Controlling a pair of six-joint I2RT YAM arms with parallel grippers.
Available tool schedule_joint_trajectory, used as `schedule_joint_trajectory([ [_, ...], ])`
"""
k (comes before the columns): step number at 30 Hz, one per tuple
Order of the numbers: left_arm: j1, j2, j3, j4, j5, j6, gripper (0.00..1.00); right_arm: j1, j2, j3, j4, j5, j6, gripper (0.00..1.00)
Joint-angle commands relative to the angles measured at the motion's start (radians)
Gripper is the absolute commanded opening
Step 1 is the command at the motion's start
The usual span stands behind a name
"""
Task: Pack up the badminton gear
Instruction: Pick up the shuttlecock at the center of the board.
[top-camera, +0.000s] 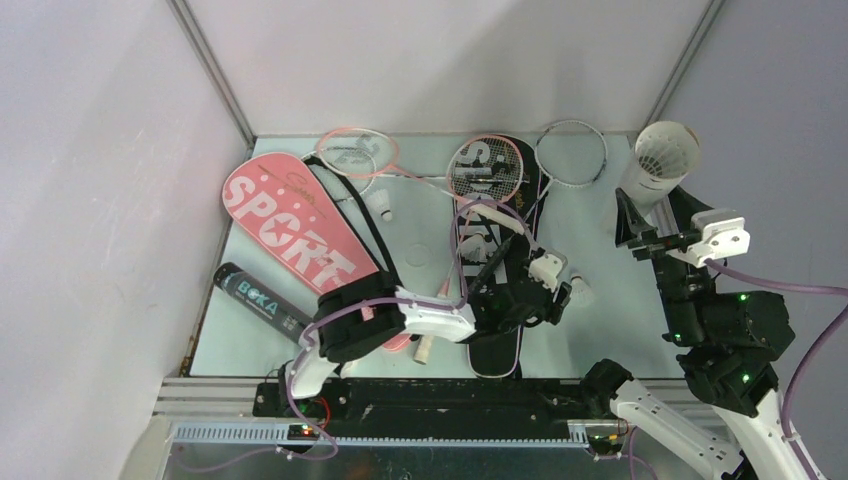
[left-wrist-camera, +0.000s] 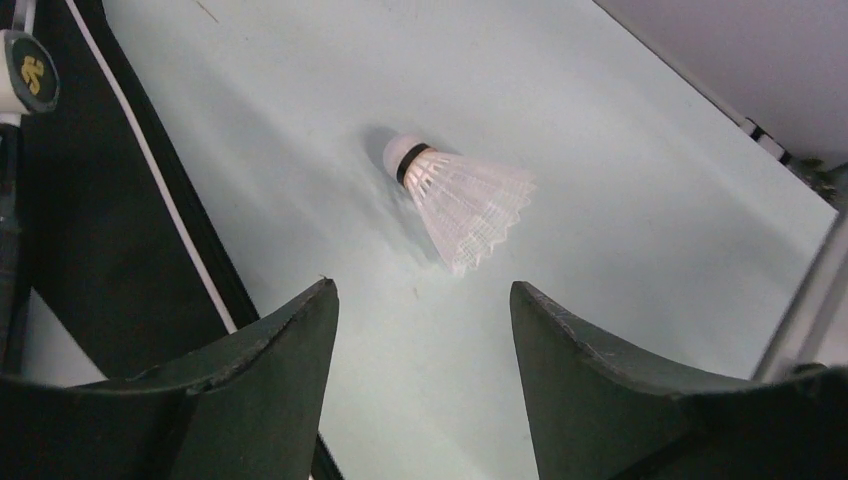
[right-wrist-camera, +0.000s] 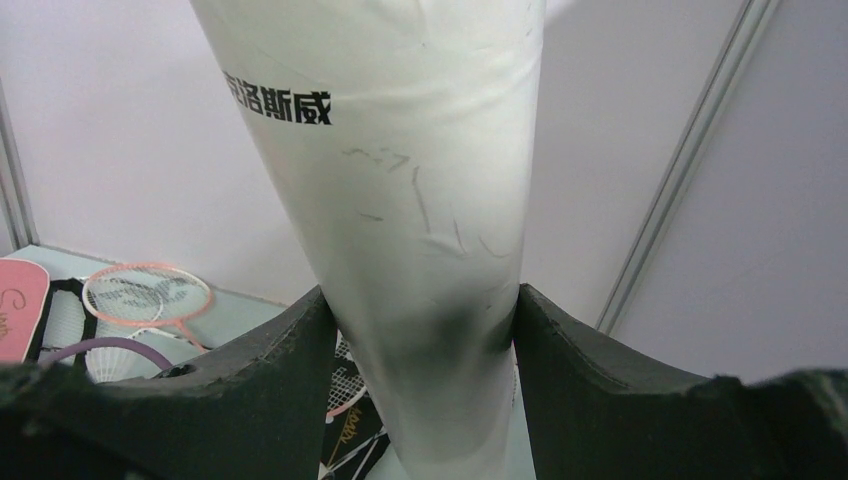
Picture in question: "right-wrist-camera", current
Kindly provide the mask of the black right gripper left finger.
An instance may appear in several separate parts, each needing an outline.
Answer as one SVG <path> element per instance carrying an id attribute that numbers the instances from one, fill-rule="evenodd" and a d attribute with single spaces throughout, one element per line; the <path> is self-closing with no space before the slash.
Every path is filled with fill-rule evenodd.
<path id="1" fill-rule="evenodd" d="M 5 479 L 315 479 L 336 324 L 319 288 L 151 379 L 1 370 Z"/>

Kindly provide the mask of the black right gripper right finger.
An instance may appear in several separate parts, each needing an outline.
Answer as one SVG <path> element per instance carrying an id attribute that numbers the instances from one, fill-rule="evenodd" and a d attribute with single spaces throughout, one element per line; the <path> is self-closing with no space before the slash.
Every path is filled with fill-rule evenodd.
<path id="1" fill-rule="evenodd" d="M 704 377 L 576 320 L 529 284 L 513 321 L 540 479 L 843 479 L 847 373 Z"/>

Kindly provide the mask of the white shuttlecock tube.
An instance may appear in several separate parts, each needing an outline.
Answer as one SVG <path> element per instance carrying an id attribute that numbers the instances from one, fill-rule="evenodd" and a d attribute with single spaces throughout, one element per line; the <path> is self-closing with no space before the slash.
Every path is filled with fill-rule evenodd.
<path id="1" fill-rule="evenodd" d="M 504 479 L 542 1 L 192 9 L 413 479 Z"/>

